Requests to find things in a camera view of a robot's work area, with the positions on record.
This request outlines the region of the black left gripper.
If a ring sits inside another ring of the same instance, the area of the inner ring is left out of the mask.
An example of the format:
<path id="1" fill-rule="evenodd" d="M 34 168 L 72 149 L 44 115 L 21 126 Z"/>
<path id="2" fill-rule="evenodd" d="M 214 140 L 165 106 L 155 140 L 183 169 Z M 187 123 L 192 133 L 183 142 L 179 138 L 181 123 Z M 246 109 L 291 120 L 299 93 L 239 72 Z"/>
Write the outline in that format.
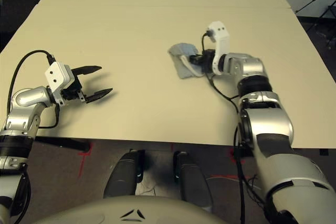
<path id="1" fill-rule="evenodd" d="M 90 96 L 85 96 L 82 92 L 82 85 L 77 76 L 91 74 L 100 69 L 102 69 L 101 66 L 83 66 L 71 69 L 71 79 L 74 79 L 74 82 L 61 91 L 62 98 L 67 101 L 78 99 L 81 102 L 91 103 L 109 94 L 113 90 L 112 88 L 97 91 Z"/>

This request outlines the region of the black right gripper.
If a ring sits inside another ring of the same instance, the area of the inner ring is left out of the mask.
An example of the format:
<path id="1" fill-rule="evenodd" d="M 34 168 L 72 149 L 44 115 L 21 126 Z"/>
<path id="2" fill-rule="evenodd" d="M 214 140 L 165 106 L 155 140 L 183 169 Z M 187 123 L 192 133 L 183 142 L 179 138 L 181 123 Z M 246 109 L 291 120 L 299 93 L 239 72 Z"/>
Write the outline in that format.
<path id="1" fill-rule="evenodd" d="M 202 52 L 202 55 L 190 55 L 189 61 L 194 65 L 201 65 L 204 73 L 214 73 L 212 64 L 215 57 L 214 49 L 206 49 Z"/>

